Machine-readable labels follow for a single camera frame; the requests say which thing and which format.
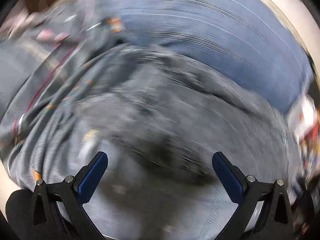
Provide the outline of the grey denim pants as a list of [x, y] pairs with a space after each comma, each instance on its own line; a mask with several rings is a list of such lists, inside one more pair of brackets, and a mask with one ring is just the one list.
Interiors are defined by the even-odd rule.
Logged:
[[279, 115], [207, 65], [159, 47], [118, 46], [95, 68], [92, 95], [74, 113], [155, 173], [209, 183], [221, 151], [259, 180], [285, 174]]

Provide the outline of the clear plastic bag clutter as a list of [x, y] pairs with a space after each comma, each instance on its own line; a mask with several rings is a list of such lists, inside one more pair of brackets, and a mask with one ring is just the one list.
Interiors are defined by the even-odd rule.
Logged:
[[299, 193], [306, 192], [319, 210], [319, 121], [299, 143], [302, 168], [297, 176]]

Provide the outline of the white paper bag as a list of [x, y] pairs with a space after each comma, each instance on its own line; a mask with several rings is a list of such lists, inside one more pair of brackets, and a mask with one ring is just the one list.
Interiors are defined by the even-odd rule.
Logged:
[[302, 141], [316, 124], [317, 110], [310, 96], [303, 95], [291, 107], [287, 114], [287, 125], [295, 141]]

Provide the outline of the grey patterned bed sheet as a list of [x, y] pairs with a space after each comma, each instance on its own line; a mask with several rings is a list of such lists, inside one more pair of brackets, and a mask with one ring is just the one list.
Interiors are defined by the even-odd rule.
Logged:
[[[27, 28], [21, 37], [1, 43], [1, 98], [7, 105], [1, 112], [4, 167], [20, 187], [33, 190], [36, 174], [47, 183], [60, 182], [104, 151], [109, 166], [85, 205], [103, 235], [214, 238], [236, 206], [213, 168], [209, 183], [155, 173], [73, 111], [78, 101], [92, 95], [100, 73], [95, 66], [112, 49], [159, 47], [182, 55], [157, 45], [118, 44], [124, 34], [112, 33], [110, 19], [115, 14], [109, 0], [68, 0], [40, 13], [40, 24]], [[284, 117], [273, 109], [283, 125], [286, 151], [286, 172], [276, 179], [289, 187], [300, 165], [298, 147]]]

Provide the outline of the blue plaid pillow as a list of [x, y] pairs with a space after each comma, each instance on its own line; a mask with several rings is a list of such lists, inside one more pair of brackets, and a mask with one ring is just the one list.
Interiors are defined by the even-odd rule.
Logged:
[[114, 0], [128, 38], [200, 61], [286, 112], [313, 80], [291, 31], [259, 0]]

